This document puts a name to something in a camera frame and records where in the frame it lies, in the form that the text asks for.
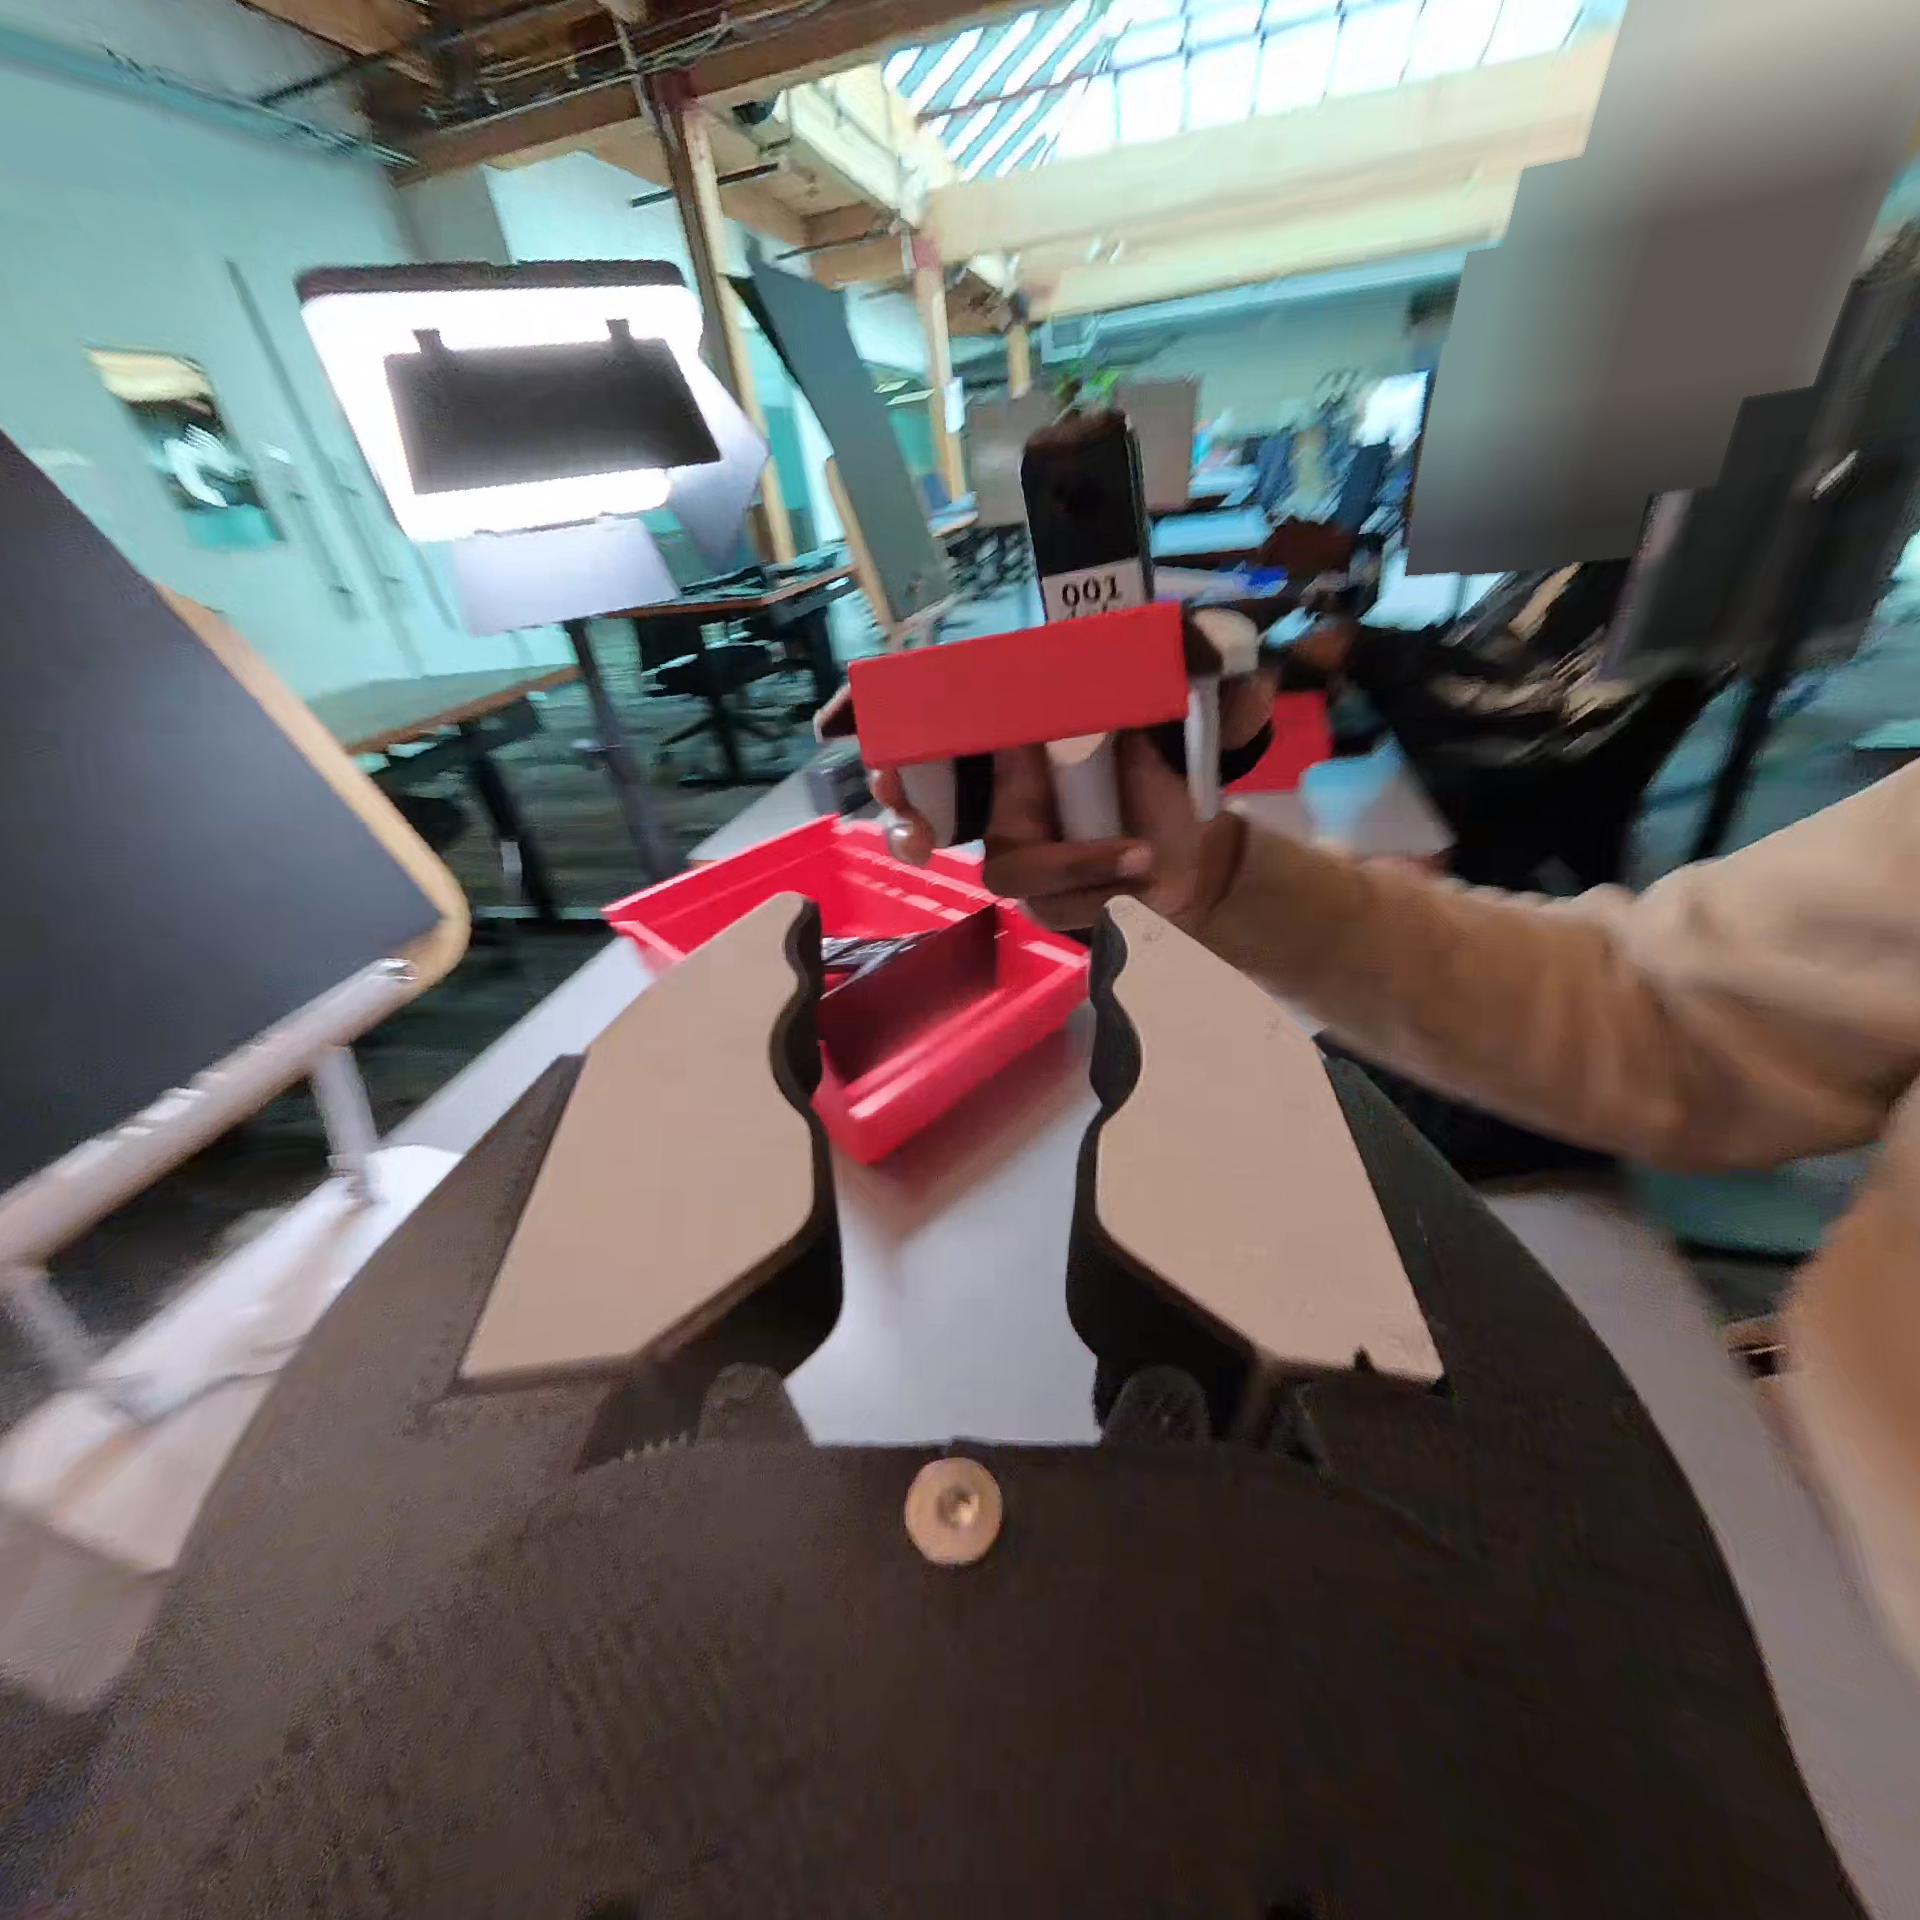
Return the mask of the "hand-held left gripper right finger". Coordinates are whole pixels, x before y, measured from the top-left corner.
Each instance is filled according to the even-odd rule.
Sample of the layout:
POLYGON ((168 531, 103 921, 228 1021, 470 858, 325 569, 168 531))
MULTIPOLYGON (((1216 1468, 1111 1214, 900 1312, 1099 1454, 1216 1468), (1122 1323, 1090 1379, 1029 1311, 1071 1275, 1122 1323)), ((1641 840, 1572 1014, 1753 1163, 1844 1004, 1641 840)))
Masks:
POLYGON ((1141 899, 1092 929, 1094 1110, 1068 1315, 1094 1409, 1180 1373, 1201 1429, 1265 1438, 1324 1379, 1428 1393, 1446 1360, 1306 1027, 1141 899))

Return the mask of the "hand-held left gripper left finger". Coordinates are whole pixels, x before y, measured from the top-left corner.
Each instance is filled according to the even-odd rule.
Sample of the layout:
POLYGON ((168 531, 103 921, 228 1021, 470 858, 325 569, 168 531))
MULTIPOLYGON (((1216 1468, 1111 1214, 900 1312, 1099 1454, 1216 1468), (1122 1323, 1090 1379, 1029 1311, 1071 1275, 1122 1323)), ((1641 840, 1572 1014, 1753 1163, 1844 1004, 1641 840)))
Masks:
POLYGON ((776 894, 587 1046, 459 1356, 463 1400, 576 1393, 650 1444, 787 1395, 845 1298, 821 988, 821 910, 776 894))

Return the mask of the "red box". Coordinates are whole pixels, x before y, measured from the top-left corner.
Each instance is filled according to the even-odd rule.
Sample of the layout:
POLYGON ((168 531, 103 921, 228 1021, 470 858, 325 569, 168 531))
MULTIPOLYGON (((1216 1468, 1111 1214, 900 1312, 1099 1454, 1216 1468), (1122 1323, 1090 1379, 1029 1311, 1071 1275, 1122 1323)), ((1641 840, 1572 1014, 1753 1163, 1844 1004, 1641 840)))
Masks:
POLYGON ((900 770, 1141 730, 1188 711, 1197 659, 1168 602, 862 657, 854 737, 865 764, 900 770))

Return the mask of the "red plastic bin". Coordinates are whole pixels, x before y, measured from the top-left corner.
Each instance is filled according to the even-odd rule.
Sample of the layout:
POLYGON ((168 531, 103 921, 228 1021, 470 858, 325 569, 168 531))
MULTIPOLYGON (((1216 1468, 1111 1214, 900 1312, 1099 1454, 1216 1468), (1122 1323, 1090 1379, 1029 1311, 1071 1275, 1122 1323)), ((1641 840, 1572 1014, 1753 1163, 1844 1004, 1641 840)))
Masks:
POLYGON ((1263 741, 1259 754, 1241 775, 1223 780, 1223 795, 1298 795, 1306 775, 1334 757, 1328 693, 1279 691, 1263 741))
POLYGON ((940 851, 928 865, 904 865, 878 824, 816 819, 614 899, 602 919, 650 965, 677 965, 781 894, 811 899, 823 938, 890 938, 994 904, 1000 988, 988 1007, 862 1081, 844 1083, 821 1058, 815 1109, 832 1142, 878 1165, 1061 1030, 1086 997, 1084 948, 997 899, 979 874, 977 854, 940 851))

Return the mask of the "person's right forearm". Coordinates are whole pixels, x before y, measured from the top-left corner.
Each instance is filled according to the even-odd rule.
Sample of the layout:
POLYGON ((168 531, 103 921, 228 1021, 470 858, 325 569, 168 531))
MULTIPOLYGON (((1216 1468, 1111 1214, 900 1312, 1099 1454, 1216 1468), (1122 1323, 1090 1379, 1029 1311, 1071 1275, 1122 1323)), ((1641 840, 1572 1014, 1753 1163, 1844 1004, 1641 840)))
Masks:
POLYGON ((1674 1171, 1876 1147, 1915 1181, 1915 764, 1642 894, 1497 894, 1245 827, 1197 936, 1524 1127, 1674 1171))

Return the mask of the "person's right hand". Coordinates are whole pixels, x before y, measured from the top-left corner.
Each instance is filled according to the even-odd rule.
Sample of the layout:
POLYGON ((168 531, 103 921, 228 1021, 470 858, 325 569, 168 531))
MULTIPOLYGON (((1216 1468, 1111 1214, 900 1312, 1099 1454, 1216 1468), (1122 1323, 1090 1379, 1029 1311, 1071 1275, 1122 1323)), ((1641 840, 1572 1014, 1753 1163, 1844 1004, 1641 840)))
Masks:
POLYGON ((1235 876, 1245 821, 1235 810, 1203 821, 1157 742, 1135 730, 1116 737, 1116 789, 1122 832, 1073 843, 1057 825, 1044 747, 994 754, 983 881, 1061 933, 1090 931, 1122 897, 1194 931, 1235 876))

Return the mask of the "wooden desk with black legs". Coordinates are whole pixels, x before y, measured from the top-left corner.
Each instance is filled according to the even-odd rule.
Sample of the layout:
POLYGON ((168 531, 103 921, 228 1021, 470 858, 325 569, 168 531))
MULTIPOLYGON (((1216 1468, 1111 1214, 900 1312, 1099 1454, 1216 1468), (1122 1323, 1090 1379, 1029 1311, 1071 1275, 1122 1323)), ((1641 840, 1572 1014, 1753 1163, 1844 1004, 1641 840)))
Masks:
POLYGON ((650 697, 645 669, 692 651, 699 640, 751 639, 767 644, 783 672, 756 691, 787 704, 801 728, 844 685, 845 674, 832 635, 832 608, 851 590, 854 568, 845 559, 805 556, 795 563, 761 563, 715 575, 667 602, 622 611, 614 622, 631 629, 638 685, 645 697, 650 697))
POLYGON ((541 702, 578 676, 576 664, 390 676, 325 691, 313 711, 348 754, 374 763, 374 781, 430 851, 488 831, 508 892, 488 919, 559 926, 567 910, 500 754, 536 737, 541 702))

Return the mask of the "black office chair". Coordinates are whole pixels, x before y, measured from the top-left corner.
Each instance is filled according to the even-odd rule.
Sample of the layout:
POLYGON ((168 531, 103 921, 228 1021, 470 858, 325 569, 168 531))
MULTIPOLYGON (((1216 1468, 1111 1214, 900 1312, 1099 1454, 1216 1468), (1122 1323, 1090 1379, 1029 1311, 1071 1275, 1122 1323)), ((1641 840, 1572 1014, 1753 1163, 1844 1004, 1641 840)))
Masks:
POLYGON ((799 720, 787 704, 759 687, 772 685, 783 668, 762 640, 727 639, 704 644, 645 669, 655 698, 692 704, 692 717, 660 732, 655 760, 677 770, 684 747, 709 746, 709 773, 676 773, 688 789, 772 786, 793 773, 793 737, 799 720))

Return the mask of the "black light stand pole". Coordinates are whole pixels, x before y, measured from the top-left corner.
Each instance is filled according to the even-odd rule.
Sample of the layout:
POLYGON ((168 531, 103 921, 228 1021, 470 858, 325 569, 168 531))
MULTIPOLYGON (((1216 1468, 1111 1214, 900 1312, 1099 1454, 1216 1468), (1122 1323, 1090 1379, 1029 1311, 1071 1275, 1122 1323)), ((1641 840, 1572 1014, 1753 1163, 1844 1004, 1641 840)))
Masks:
POLYGON ((660 824, 659 806, 650 799, 648 776, 644 775, 631 750, 628 732, 622 725, 620 707, 611 697, 611 687, 592 644, 591 622, 567 618, 564 622, 564 634, 576 656, 581 685, 587 691, 599 760, 610 776, 625 827, 633 843, 644 881, 665 881, 679 870, 677 851, 660 824))

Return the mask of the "dark board on tripod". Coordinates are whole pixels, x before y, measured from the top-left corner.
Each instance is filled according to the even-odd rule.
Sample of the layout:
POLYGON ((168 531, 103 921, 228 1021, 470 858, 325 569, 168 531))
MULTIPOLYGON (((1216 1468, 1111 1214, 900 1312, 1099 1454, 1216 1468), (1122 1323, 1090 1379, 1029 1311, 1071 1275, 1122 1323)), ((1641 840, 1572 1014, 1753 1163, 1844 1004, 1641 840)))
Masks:
POLYGON ((1855 736, 1915 720, 1915 391, 1866 402, 1816 463, 1811 396, 1742 417, 1635 613, 1653 742, 1583 881, 1644 890, 1860 792, 1855 736))

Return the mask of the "studio light panel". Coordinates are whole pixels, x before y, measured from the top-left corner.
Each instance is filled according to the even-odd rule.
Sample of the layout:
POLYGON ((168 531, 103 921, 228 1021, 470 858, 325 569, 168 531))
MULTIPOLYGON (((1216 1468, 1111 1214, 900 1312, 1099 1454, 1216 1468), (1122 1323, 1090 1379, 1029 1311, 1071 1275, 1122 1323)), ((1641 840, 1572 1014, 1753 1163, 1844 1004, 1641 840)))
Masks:
POLYGON ((770 445, 655 259, 316 268, 303 327, 399 531, 448 550, 474 635, 679 590, 648 525, 736 552, 770 445))

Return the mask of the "wall poster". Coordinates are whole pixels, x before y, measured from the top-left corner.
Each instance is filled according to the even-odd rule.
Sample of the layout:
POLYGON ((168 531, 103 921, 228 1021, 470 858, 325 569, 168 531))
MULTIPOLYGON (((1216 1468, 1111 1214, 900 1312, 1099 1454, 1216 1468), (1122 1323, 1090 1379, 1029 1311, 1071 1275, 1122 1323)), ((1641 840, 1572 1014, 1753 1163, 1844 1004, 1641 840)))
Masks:
POLYGON ((132 419, 190 545, 258 552, 286 541, 249 450, 235 439, 193 357, 159 347, 86 347, 109 396, 132 419))

